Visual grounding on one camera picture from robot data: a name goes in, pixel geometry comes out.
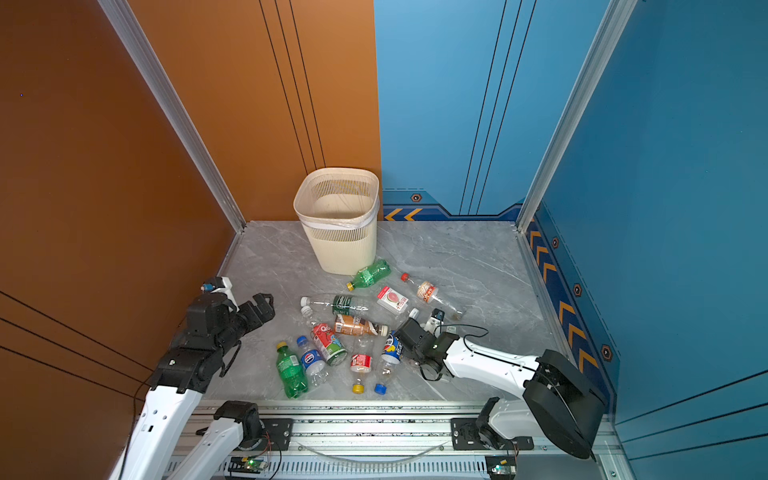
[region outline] bottle label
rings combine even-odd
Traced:
[[[402,355],[402,344],[391,333],[386,337],[386,343],[384,344],[384,351],[382,352],[382,360],[389,363],[400,363],[400,356]]]
[[[333,298],[333,306],[331,307],[333,312],[349,315],[349,305],[352,304],[352,298],[351,295],[336,295]]]
[[[371,357],[369,355],[363,355],[362,353],[353,355],[352,362],[349,363],[349,366],[356,371],[369,372],[371,369]]]
[[[309,350],[308,352],[304,352],[304,354],[301,356],[301,365],[304,367],[304,369],[308,369],[310,365],[312,365],[314,362],[319,362],[320,360],[320,352],[317,350]]]
[[[437,293],[437,287],[432,285],[430,282],[424,282],[421,285],[419,285],[419,289],[416,290],[416,294],[419,295],[419,298],[424,300],[425,303],[429,303],[429,301],[432,299],[432,295]]]
[[[323,360],[328,361],[332,356],[345,351],[344,346],[336,338],[336,335],[333,334],[333,330],[331,330],[327,323],[315,325],[312,329],[312,334],[315,345],[319,347],[320,355],[323,356]]]
[[[280,363],[277,364],[277,370],[283,373],[292,366],[299,366],[299,359],[295,355],[287,356],[280,360]]]

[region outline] trash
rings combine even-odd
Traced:
[[[386,260],[377,260],[373,265],[368,265],[366,268],[360,270],[357,275],[355,275],[355,278],[346,284],[346,288],[351,292],[355,288],[371,286],[389,275],[390,271],[389,264]]]
[[[349,368],[353,371],[353,378],[355,380],[352,391],[354,393],[364,393],[366,391],[365,379],[371,371],[373,338],[367,335],[357,337],[354,352],[352,361],[349,363]]]
[[[379,299],[376,302],[395,315],[403,313],[408,306],[408,299],[397,293],[390,286],[385,286],[382,288],[379,292],[378,298]]]
[[[299,357],[288,349],[288,343],[277,344],[277,372],[289,399],[295,399],[309,389]]]
[[[308,306],[301,308],[301,314],[304,316],[307,326],[312,331],[312,340],[323,360],[328,365],[336,365],[346,357],[346,349],[341,341],[333,334],[333,329],[327,323],[321,322],[317,318],[317,313],[313,312]]]
[[[389,327],[383,324],[376,324],[359,316],[336,315],[336,333],[344,335],[380,335],[384,336],[389,332]]]
[[[296,339],[296,344],[299,347],[299,361],[312,385],[319,386],[325,383],[330,371],[326,368],[328,364],[323,360],[320,352],[313,348],[314,346],[305,336]]]
[[[439,288],[432,283],[415,279],[408,273],[404,273],[400,280],[407,283],[420,300],[424,300],[425,303],[432,306],[438,304],[442,310],[447,312],[449,320],[452,322],[458,322],[464,316],[466,309],[450,296],[443,292],[439,293]]]

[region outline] gray floor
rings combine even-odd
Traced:
[[[557,349],[553,333],[541,317],[511,224],[380,222],[377,254],[386,258],[398,272],[407,271],[430,279],[463,301],[468,307],[463,321],[490,330],[490,334],[477,343],[523,355]],[[349,277],[320,269],[299,222],[248,223],[224,274],[232,279],[238,303],[255,293],[272,293],[277,315],[243,338],[237,361],[226,377],[214,377],[205,396],[250,401],[285,399],[274,365],[275,345],[286,339],[293,341],[294,347],[295,338],[306,334],[299,298],[313,293],[343,293]],[[390,284],[408,295],[397,272],[380,283]],[[375,294],[374,288],[356,290],[355,294],[371,296]],[[462,332],[473,333],[474,329],[460,328],[459,334]],[[377,343],[377,351],[382,344],[383,339]],[[387,395],[381,397],[373,392],[375,383],[370,377],[366,393],[356,395],[351,391],[349,369],[345,365],[333,367],[327,384],[301,398],[449,401],[485,401],[489,396],[511,398],[506,392],[471,379],[426,382],[405,365]]]

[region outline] chevron stripe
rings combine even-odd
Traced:
[[[554,268],[554,265],[551,263],[544,262],[544,284],[547,284],[547,270],[552,270],[553,272],[557,272],[558,269]]]
[[[541,265],[541,254],[549,253],[547,247],[536,247],[536,265]]]
[[[600,369],[598,366],[598,361],[594,359],[592,355],[589,353],[586,353],[584,350],[579,349],[578,351],[578,370],[579,372],[584,373],[584,361],[587,360],[589,363],[594,365],[596,369]]]
[[[533,231],[531,232],[531,250],[533,250],[533,237],[540,237],[541,232]]]
[[[396,208],[396,209],[392,210],[392,213],[390,213],[389,215],[387,215],[387,216],[386,216],[386,217],[384,217],[384,218],[386,218],[386,219],[387,219],[387,220],[389,220],[390,222],[394,222],[394,221],[395,221],[395,219],[394,219],[393,217],[394,217],[396,214],[399,214],[401,210],[402,210],[402,208]]]
[[[576,312],[574,311],[574,307],[568,305],[566,302],[560,300],[560,324],[563,324],[563,310],[567,310],[568,312],[573,313],[576,315]]]
[[[415,220],[413,220],[413,216],[416,215],[420,211],[422,211],[422,209],[421,208],[417,208],[416,210],[414,210],[410,214],[406,215],[406,220],[409,221],[409,222],[415,221]]]
[[[571,347],[573,347],[574,345],[574,333],[576,333],[577,335],[579,335],[581,338],[585,340],[587,339],[587,336],[584,335],[584,330],[580,329],[579,327],[577,327],[572,323],[571,325],[568,325],[568,345],[570,345]]]

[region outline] clear plastic bottle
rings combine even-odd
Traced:
[[[299,361],[301,366],[304,367],[309,381],[314,386],[320,386],[325,383],[328,380],[330,370],[327,369],[328,364],[323,360],[319,350],[315,349],[314,345],[304,335],[296,339],[296,344],[299,347]]]
[[[309,389],[299,357],[288,349],[288,344],[277,344],[277,372],[289,399],[295,399]]]
[[[333,333],[333,328],[318,318],[318,313],[308,306],[301,308],[304,321],[312,332],[312,340],[320,351],[320,355],[328,365],[336,365],[343,361],[347,351],[341,340]]]
[[[355,288],[371,286],[389,275],[390,272],[391,270],[389,269],[389,264],[386,260],[377,260],[373,265],[368,265],[366,268],[360,270],[357,275],[355,275],[355,278],[346,284],[346,288],[351,292]]]
[[[356,340],[354,355],[352,355],[352,361],[349,362],[349,369],[352,370],[354,378],[352,391],[354,393],[364,393],[366,391],[366,377],[371,372],[371,365],[373,363],[371,358],[373,354],[373,337],[363,335],[357,337]]]
[[[320,313],[365,316],[376,306],[376,301],[355,295],[318,293],[317,295],[301,297],[301,306],[308,306]]]
[[[413,278],[409,273],[404,273],[400,280],[407,283],[420,300],[423,300],[430,306],[440,306],[440,309],[445,311],[450,321],[461,321],[466,308],[450,296],[439,291],[439,288],[431,282]]]

